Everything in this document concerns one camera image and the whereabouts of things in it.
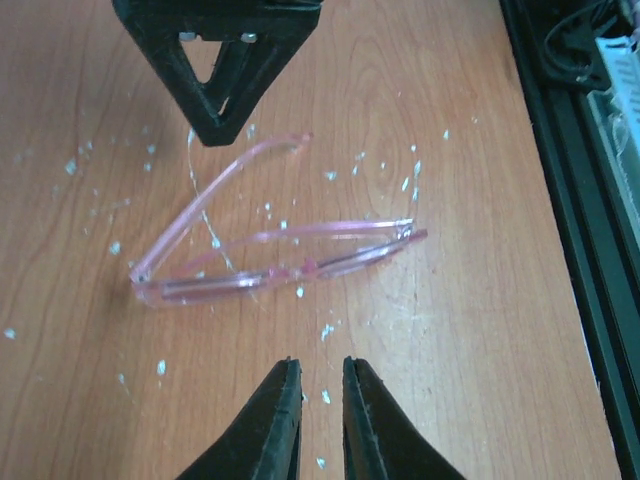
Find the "metal front plate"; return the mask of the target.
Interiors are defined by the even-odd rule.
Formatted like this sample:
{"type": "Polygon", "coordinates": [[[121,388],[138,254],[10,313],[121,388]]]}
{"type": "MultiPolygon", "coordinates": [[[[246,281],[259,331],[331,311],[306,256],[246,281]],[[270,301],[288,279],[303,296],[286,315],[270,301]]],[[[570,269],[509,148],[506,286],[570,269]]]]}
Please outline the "metal front plate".
{"type": "Polygon", "coordinates": [[[588,94],[588,104],[635,236],[639,235],[639,47],[627,36],[595,43],[610,87],[588,94]]]}

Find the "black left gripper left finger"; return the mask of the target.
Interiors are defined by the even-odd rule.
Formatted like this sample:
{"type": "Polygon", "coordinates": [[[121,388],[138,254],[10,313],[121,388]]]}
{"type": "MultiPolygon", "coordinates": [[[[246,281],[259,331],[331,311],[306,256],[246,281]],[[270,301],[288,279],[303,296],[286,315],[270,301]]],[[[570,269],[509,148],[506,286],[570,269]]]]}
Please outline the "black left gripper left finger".
{"type": "Polygon", "coordinates": [[[297,359],[276,362],[224,433],[180,479],[300,477],[302,388],[297,359]]]}

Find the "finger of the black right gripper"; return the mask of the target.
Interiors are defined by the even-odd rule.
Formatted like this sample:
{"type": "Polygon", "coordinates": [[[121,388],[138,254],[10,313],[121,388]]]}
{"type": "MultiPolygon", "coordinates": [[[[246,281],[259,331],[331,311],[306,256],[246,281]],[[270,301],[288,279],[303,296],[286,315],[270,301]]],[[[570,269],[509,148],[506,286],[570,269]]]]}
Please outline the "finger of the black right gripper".
{"type": "Polygon", "coordinates": [[[115,1],[117,18],[206,147],[234,143],[256,105],[318,25],[319,1],[115,1]],[[183,40],[217,42],[197,78],[183,40]]]}

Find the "black mounting rail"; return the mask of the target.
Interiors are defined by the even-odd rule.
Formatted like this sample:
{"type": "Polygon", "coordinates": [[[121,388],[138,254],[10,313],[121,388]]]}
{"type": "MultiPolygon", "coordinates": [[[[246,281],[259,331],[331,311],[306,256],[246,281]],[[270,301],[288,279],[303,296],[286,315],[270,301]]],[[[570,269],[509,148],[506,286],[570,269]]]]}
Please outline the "black mounting rail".
{"type": "Polygon", "coordinates": [[[587,96],[610,87],[595,39],[639,47],[635,1],[501,5],[621,475],[639,475],[639,235],[587,96]]]}

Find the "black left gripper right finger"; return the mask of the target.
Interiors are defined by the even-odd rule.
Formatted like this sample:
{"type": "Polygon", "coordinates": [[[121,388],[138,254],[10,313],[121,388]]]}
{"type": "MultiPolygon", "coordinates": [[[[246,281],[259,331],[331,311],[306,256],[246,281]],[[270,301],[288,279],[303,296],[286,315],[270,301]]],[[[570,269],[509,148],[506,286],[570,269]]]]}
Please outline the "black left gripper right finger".
{"type": "Polygon", "coordinates": [[[371,364],[343,362],[343,451],[347,479],[461,479],[419,433],[371,364]]]}

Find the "pink transparent sunglasses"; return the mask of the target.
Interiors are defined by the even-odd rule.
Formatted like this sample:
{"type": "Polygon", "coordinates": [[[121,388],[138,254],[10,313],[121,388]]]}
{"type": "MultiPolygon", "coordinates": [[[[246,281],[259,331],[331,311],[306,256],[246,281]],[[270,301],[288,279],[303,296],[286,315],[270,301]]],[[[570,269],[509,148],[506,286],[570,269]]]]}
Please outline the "pink transparent sunglasses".
{"type": "Polygon", "coordinates": [[[130,281],[136,298],[148,306],[186,306],[235,294],[253,295],[281,285],[355,273],[427,238],[427,231],[410,218],[282,223],[274,230],[218,243],[167,276],[157,275],[195,224],[205,218],[207,208],[227,182],[274,150],[298,154],[311,139],[309,133],[269,138],[237,157],[132,267],[130,281]]]}

